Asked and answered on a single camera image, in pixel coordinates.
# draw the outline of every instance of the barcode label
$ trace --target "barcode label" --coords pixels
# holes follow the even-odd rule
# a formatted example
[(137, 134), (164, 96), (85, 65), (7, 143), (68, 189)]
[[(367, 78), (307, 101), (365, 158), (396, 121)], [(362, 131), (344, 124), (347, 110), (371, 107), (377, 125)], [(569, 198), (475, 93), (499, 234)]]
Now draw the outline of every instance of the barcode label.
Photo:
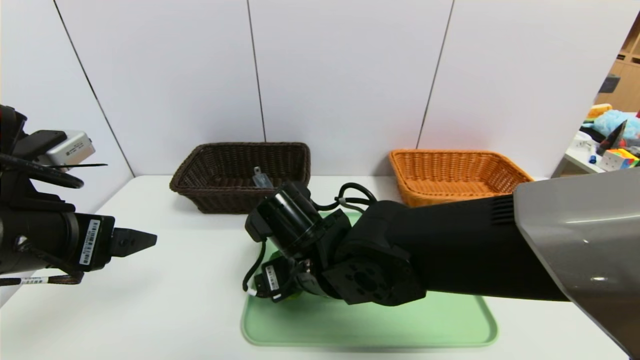
[(100, 229), (100, 220), (89, 221), (89, 228), (87, 229), (86, 236), (84, 237), (82, 254), (80, 254), (80, 265), (89, 265), (89, 263), (91, 263), (93, 246), (95, 245), (95, 238), (98, 235), (98, 229)]
[(20, 279), (22, 285), (46, 284), (48, 282), (48, 277), (23, 277)]
[(278, 278), (276, 277), (276, 270), (273, 266), (267, 266), (264, 268), (264, 271), (267, 273), (267, 279), (269, 280), (269, 287), (271, 288), (271, 291), (280, 289), (280, 286), (278, 285)]

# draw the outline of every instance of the white desk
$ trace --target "white desk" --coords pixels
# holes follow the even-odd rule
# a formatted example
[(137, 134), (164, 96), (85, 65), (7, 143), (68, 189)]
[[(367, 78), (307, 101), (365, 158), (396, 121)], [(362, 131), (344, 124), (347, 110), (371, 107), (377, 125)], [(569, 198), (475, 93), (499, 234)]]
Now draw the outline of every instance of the white desk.
[[(605, 172), (605, 170), (602, 170), (598, 165), (589, 163), (590, 157), (591, 153), (589, 149), (585, 147), (569, 147), (551, 177), (559, 177), (567, 163), (573, 163), (589, 174)], [(602, 160), (602, 157), (600, 155), (596, 155), (596, 163), (600, 162), (600, 160)]]
[[(259, 246), (244, 232), (245, 216), (203, 215), (169, 190), (169, 180), (138, 177), (98, 212), (115, 216), (119, 227), (156, 233), (155, 247), (113, 258), (79, 286), (23, 286), (8, 301), (0, 311), (3, 360), (627, 360), (571, 303), (498, 298), (486, 299), (500, 328), (486, 348), (363, 353), (250, 345), (240, 331), (241, 281)], [(398, 199), (391, 177), (313, 177), (310, 189), (329, 203), (347, 181)]]

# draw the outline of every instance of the wicker basket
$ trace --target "wicker basket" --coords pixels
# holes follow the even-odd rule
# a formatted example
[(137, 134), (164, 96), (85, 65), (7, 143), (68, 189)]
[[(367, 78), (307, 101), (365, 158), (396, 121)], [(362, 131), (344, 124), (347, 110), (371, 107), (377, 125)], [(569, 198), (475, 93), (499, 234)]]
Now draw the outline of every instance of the wicker basket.
[(273, 190), (257, 188), (253, 168), (260, 167), (273, 186), (310, 177), (310, 151), (304, 143), (209, 143), (193, 150), (169, 187), (205, 214), (247, 214)]
[(412, 207), (510, 194), (533, 181), (491, 151), (394, 150), (389, 158), (404, 203)]

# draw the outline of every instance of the green tray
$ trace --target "green tray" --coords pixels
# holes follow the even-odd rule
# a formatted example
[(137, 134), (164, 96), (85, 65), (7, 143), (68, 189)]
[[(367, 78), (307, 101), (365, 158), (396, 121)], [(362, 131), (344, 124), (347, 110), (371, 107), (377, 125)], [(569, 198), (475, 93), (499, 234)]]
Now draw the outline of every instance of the green tray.
[[(360, 217), (348, 215), (351, 223)], [(268, 243), (267, 254), (275, 250)], [(349, 306), (308, 293), (278, 304), (248, 297), (242, 331), (254, 345), (275, 347), (482, 347), (498, 337), (482, 297), (433, 291), (396, 307)]]

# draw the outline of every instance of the black object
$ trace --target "black object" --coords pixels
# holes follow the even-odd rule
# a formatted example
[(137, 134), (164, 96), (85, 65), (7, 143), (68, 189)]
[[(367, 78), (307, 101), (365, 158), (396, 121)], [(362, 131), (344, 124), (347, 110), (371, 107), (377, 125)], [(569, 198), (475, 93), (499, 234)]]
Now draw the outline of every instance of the black object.
[(609, 74), (600, 86), (599, 94), (611, 94), (616, 91), (618, 84), (620, 83), (620, 77), (614, 74)]
[[(344, 202), (343, 195), (336, 199)], [(254, 281), (256, 296), (274, 302), (306, 291), (348, 304), (396, 306), (428, 290), (568, 300), (520, 234), (512, 195), (423, 208), (351, 200), (369, 205), (353, 227), (342, 210), (322, 219), (317, 209), (337, 205), (310, 207), (315, 203), (300, 183), (286, 183), (260, 203), (245, 223), (263, 246), (245, 291), (268, 237), (280, 255), (262, 264)]]
[[(366, 199), (359, 199), (357, 197), (344, 197), (344, 192), (347, 189), (356, 189), (359, 192), (363, 193), (367, 198)], [(342, 185), (340, 187), (340, 191), (338, 192), (338, 196), (336, 196), (334, 198), (335, 202), (333, 204), (329, 204), (329, 205), (318, 205), (315, 202), (311, 202), (314, 207), (316, 209), (318, 209), (319, 211), (329, 211), (329, 210), (333, 210), (335, 208), (337, 208), (338, 206), (342, 205), (345, 208), (348, 209), (353, 209), (353, 210), (357, 210), (361, 213), (364, 212), (364, 210), (360, 209), (357, 206), (354, 205), (350, 205), (351, 204), (363, 204), (363, 205), (373, 205), (373, 203), (375, 203), (377, 201), (376, 197), (373, 196), (373, 194), (364, 186), (360, 185), (360, 184), (356, 184), (356, 183), (346, 183), (344, 185)]]
[(596, 153), (600, 156), (604, 155), (605, 151), (609, 149), (619, 149), (621, 147), (627, 146), (627, 141), (625, 140), (625, 128), (627, 127), (627, 120), (623, 121), (620, 125), (611, 131), (611, 134), (600, 142)]
[[(84, 272), (103, 268), (112, 256), (128, 256), (156, 244), (153, 234), (114, 228), (113, 217), (75, 213), (73, 204), (36, 191), (32, 179), (69, 188), (84, 185), (72, 175), (28, 161), (66, 135), (55, 131), (27, 135), (22, 131), (25, 116), (2, 105), (0, 113), (0, 274), (59, 268), (66, 275), (49, 277), (48, 283), (79, 284)], [(0, 286), (24, 281), (32, 283), (2, 278)]]
[(584, 127), (581, 126), (580, 127), (580, 131), (582, 131), (583, 133), (589, 135), (593, 141), (597, 142), (597, 143), (601, 143), (603, 140), (605, 140), (607, 137), (604, 136), (603, 134), (599, 133), (597, 130), (593, 129), (592, 127)]
[(13, 150), (13, 156), (23, 160), (34, 161), (49, 149), (65, 141), (67, 134), (64, 131), (38, 130), (20, 140)]
[(106, 167), (108, 164), (96, 163), (96, 164), (75, 164), (75, 165), (49, 165), (48, 168), (76, 168), (76, 167)]

